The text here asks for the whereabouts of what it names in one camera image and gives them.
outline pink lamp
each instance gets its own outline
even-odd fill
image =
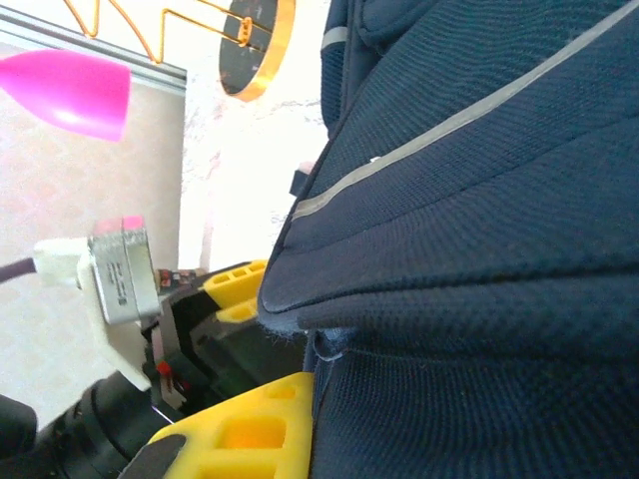
[[[56,127],[117,142],[127,119],[131,71],[101,58],[63,50],[0,60],[0,87]]]

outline yellow plastic part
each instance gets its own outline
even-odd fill
[[[266,267],[261,259],[207,279],[202,288],[220,307],[218,320],[243,322],[258,314],[257,295]]]
[[[313,375],[300,372],[165,427],[187,442],[165,479],[307,479]]]

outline gray reflective strip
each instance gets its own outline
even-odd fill
[[[323,50],[333,43],[345,42],[346,38],[348,38],[348,29],[346,27],[331,28],[323,35],[323,39],[321,40],[321,49]]]
[[[388,165],[392,165],[399,160],[409,157],[454,131],[483,117],[487,113],[490,113],[495,108],[499,107],[504,102],[514,97],[517,93],[521,92],[524,88],[528,87],[530,84],[548,73],[554,67],[560,65],[563,61],[587,47],[599,36],[614,27],[618,22],[636,10],[637,7],[639,7],[639,0],[632,0],[624,7],[603,19],[590,30],[577,37],[573,42],[559,50],[541,65],[537,66],[522,77],[519,77],[514,82],[497,90],[493,94],[478,101],[465,110],[453,115],[433,129],[412,139],[387,155],[384,155],[372,163],[367,163],[366,165],[353,170],[321,195],[300,202],[293,214],[293,220],[301,217],[307,217],[308,215],[318,212],[342,190],[370,177],[371,175],[374,175],[381,169],[386,168]]]

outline marble tile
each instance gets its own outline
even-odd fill
[[[269,256],[294,200],[293,173],[326,142],[320,44],[328,4],[298,2],[282,66],[253,102],[225,95],[217,46],[189,69],[180,266],[220,268]]]

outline black cable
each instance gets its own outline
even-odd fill
[[[33,262],[33,257],[27,257],[20,259],[19,261],[12,262],[0,267],[0,284],[13,279],[18,276],[30,274],[36,272],[36,264]]]

